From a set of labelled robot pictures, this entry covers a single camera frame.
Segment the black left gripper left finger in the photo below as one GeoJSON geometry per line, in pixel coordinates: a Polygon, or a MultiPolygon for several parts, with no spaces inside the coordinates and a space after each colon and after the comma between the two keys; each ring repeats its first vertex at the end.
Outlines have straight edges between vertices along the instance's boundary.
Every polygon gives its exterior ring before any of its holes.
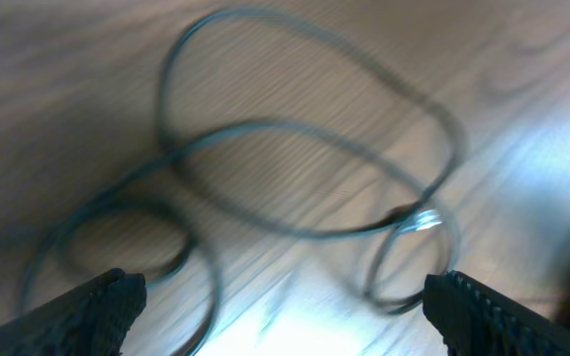
{"type": "Polygon", "coordinates": [[[145,278],[111,269],[0,326],[0,356],[116,356],[146,304],[145,278]]]}

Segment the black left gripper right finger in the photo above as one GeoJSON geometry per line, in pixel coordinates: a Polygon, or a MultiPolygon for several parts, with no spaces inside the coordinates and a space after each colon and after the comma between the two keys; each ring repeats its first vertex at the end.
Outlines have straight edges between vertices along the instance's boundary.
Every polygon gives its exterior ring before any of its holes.
{"type": "Polygon", "coordinates": [[[428,275],[423,313],[453,356],[570,356],[570,331],[457,272],[428,275]]]}

